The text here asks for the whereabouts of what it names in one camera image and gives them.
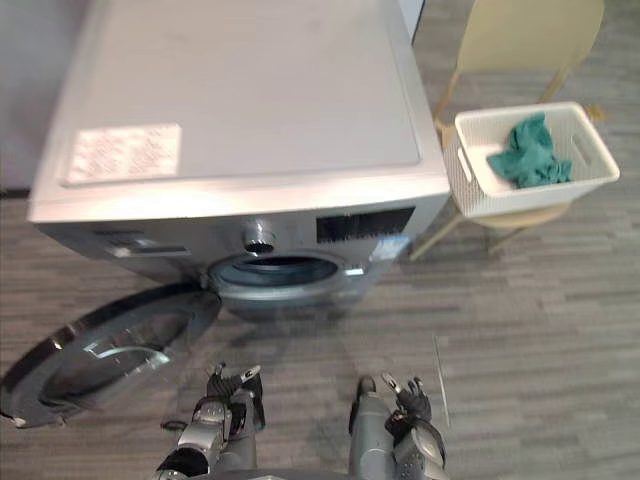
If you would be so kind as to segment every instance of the gray floor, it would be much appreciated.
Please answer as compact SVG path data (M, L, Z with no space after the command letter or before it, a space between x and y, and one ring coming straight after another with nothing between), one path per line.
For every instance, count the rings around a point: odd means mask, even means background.
M428 0L415 48L432 102L448 79L470 5ZM617 184L495 257L483 251L495 234L465 225L421 262L400 262L337 321L300 315L253 324L225 312L185 370L189 395L203 376L198 362L260 362L269 423L261 464L344 470L357 376L418 374L433 395L454 478L638 478L638 25L640 3L608 1L592 55L558 95L598 103L608 114L597 126L623 172ZM530 102L548 79L465 79L451 112ZM58 246L24 221L25 211L23 201L2 202L1 372L52 329L151 285ZM158 423L176 408L176 387L160 385L127 408L93 412L64 428L17 431L2 422L2 478L147 477L171 444Z

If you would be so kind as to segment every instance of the laundry basket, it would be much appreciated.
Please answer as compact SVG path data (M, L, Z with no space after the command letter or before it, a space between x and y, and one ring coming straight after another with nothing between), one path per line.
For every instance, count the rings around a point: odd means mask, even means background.
M571 181L518 188L496 174L487 157L504 151L511 129L540 112L545 114L554 154L571 160ZM464 112L456 116L455 129L455 138L445 149L445 165L455 201L467 218L570 202L620 176L609 150L577 103Z

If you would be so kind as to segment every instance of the label sticker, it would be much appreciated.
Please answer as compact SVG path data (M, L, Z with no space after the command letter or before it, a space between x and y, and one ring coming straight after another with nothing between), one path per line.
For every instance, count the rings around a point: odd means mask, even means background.
M383 260L395 260L404 250L411 238L409 235L392 235L378 240L375 250L369 256L371 262L381 262Z
M67 181L92 183L175 175L181 130L176 124L81 130Z

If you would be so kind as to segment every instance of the green cloth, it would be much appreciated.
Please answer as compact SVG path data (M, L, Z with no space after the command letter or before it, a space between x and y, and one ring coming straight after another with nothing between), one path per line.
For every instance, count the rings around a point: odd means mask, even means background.
M553 155L553 141L544 126L544 113L537 113L513 127L508 148L491 155L489 165L519 188L571 181L571 162Z

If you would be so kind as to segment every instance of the chair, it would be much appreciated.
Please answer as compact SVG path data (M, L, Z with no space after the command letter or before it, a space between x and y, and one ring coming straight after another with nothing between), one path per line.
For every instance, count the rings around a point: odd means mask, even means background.
M547 102L571 69L589 55L603 14L604 0L476 0L467 20L455 70L433 112L442 145L449 143L455 130L453 125L444 124L440 115L462 73L553 70L553 80L538 99L539 103ZM587 107L587 111L603 117L597 107ZM489 247L492 253L526 229L558 218L568 208L568 204L563 204L469 219L458 210L438 232L414 248L409 258L418 259L464 220L492 228L515 229Z

